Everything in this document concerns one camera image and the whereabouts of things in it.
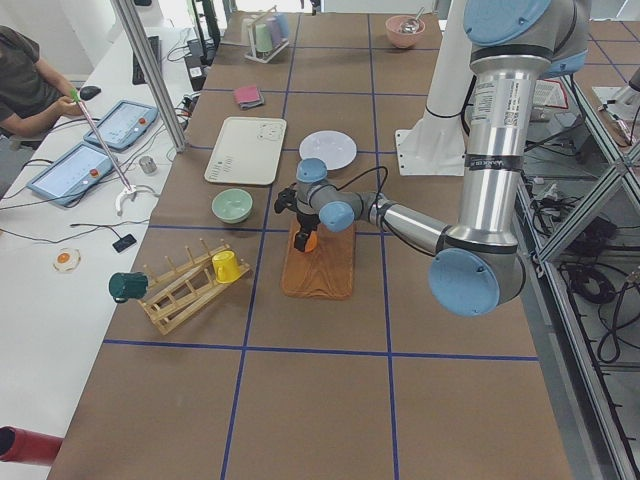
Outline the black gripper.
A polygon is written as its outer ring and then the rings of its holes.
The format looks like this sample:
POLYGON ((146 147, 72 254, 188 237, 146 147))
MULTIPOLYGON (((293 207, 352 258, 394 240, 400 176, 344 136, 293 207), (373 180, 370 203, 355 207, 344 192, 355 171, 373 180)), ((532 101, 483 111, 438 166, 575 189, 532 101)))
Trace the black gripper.
POLYGON ((319 216, 306 211, 298 201, 297 190, 293 186, 281 190, 274 202, 276 214, 281 214, 285 209, 296 214, 301 229, 294 236, 294 248, 300 252, 306 252, 310 233, 316 231, 320 224, 319 216))

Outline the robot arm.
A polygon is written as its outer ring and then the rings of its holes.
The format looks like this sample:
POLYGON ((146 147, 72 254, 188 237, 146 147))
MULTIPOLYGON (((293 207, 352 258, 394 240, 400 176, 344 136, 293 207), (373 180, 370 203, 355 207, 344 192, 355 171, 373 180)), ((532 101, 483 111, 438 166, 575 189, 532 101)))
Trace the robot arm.
POLYGON ((516 297, 525 282, 511 218, 536 82, 579 70, 587 56, 587 1, 470 1, 461 27, 476 78, 459 218, 448 225, 381 193, 343 192, 323 161, 298 164, 276 212, 293 211, 303 250, 319 226, 339 232, 358 220, 432 257, 433 296, 459 316, 479 316, 516 297))

